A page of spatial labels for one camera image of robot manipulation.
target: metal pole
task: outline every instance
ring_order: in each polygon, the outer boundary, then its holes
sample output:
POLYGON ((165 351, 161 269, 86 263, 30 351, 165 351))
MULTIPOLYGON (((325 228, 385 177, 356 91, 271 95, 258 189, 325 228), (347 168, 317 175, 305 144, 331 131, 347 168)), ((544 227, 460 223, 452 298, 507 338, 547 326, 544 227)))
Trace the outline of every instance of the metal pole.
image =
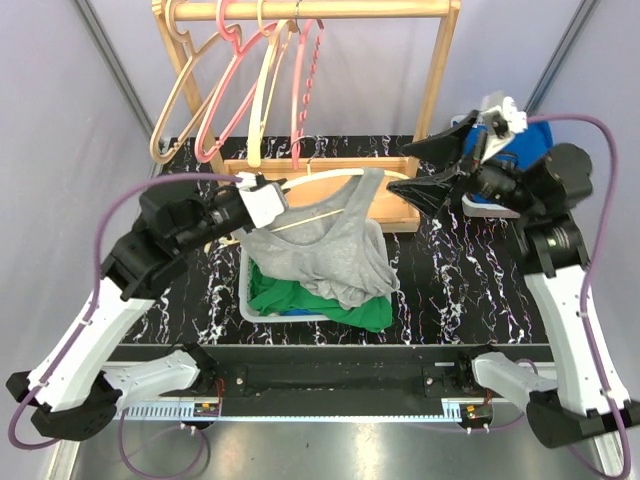
POLYGON ((538 112, 538 109, 540 108, 544 98, 547 96, 547 93, 558 75, 562 64, 566 60, 569 52, 573 48, 573 45, 577 41, 578 36, 584 29, 584 26, 589 21, 589 18, 591 18, 591 14, 595 11, 599 3, 600 0, 582 0, 580 5, 578 5, 576 12, 573 14, 573 18, 569 22, 567 29, 560 39, 560 43, 558 43, 553 55, 551 55, 549 63, 542 72, 540 80, 538 80, 538 83, 533 89, 533 93, 524 107, 527 115, 534 115, 538 112))
POLYGON ((147 115, 147 112, 142 106, 142 102, 133 88, 131 80, 129 80, 129 77, 125 73, 122 63, 116 55, 116 52, 109 41, 109 37, 107 36, 102 23, 98 19, 90 0, 71 0, 71 3, 76 8, 82 22, 87 27, 87 30, 95 42, 100 55, 111 71, 113 79, 116 81, 120 92, 125 97, 131 111, 138 119, 140 127, 142 127, 147 138, 151 138, 151 134, 153 133, 153 122, 151 122, 149 115, 147 115))

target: laundry basket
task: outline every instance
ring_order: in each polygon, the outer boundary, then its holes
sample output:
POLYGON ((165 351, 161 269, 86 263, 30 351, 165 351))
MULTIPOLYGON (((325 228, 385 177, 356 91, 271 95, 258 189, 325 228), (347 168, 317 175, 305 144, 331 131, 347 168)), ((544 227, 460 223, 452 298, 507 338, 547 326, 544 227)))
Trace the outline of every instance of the laundry basket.
MULTIPOLYGON (((365 224, 367 235, 371 238, 373 246, 378 249, 380 256, 388 262, 387 245, 384 241, 380 224, 370 218, 365 224)), ((240 248, 240 286, 238 288, 238 299, 240 301, 240 314, 242 318, 254 323, 289 323, 289 322, 320 322, 329 320, 325 315, 277 315, 262 316, 249 306, 249 282, 251 281, 251 262, 247 252, 240 248)))

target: green cloth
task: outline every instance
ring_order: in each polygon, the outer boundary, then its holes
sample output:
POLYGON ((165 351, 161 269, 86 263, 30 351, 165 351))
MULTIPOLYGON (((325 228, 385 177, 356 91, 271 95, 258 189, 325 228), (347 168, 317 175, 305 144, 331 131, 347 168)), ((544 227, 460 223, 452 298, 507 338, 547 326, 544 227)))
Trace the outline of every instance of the green cloth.
POLYGON ((327 300, 309 293, 300 282, 276 280, 262 274, 251 261, 249 306, 261 315, 303 309, 326 315, 334 322, 346 323, 379 332, 391 325, 391 302, 386 297, 374 297, 357 308, 345 310, 338 300, 327 300))

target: black marble table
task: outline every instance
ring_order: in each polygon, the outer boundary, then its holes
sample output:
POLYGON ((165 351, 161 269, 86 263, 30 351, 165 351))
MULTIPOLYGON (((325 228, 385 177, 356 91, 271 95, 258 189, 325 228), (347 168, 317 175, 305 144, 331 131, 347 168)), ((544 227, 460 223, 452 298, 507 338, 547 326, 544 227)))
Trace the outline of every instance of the black marble table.
MULTIPOLYGON (((398 156, 408 136, 318 137, 301 155, 398 156)), ((267 158, 288 157, 287 138, 266 138, 267 158)), ((243 158, 246 138, 231 138, 224 158, 243 158)), ((424 173, 427 165, 421 166, 424 173)), ((192 144, 164 173, 211 171, 192 144)), ((546 343, 544 325, 515 263, 507 255, 505 220, 469 219, 445 210, 423 219, 415 234, 385 234, 400 291, 393 295, 393 325, 370 333, 334 322, 254 324, 238 309, 239 247, 214 244, 195 252, 186 275, 175 281, 127 334, 128 344, 321 345, 546 343)))

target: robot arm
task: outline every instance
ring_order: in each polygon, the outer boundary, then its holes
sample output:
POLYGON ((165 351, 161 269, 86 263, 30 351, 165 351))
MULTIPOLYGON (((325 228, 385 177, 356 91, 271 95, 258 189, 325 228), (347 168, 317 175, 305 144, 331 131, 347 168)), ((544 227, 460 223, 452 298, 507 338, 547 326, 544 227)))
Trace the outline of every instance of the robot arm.
POLYGON ((429 217, 467 194, 517 212, 508 232, 510 253, 540 310, 555 360, 557 381, 542 378, 493 348, 463 359, 471 390, 488 388, 527 413, 540 442, 559 447, 614 431, 609 400, 626 427, 640 423, 640 404, 630 400, 611 361, 591 293, 588 315, 610 391, 603 392, 583 326, 579 296, 589 264, 582 234, 570 210, 592 192, 591 159, 570 144, 552 147, 526 170, 493 156, 526 128, 526 116, 513 99, 496 94, 483 111, 458 125, 407 145, 403 153, 435 162, 435 175, 391 182, 389 190, 429 217), (474 124, 486 132, 467 156, 463 145, 474 124))
POLYGON ((133 324, 186 272, 190 252, 239 228, 268 225, 287 208, 277 182, 241 177, 235 187, 218 188, 211 200, 203 199, 193 182, 158 185, 140 196, 140 217, 102 264, 99 306, 92 318, 84 320, 87 301, 47 358, 7 382, 19 402, 38 388, 32 422, 42 436, 85 440, 140 400, 174 390, 203 394, 214 387, 215 362, 195 344, 151 362, 108 373, 102 369, 133 324), (84 328, 70 344, 81 324, 84 328), (63 349, 53 375, 40 385, 63 349))

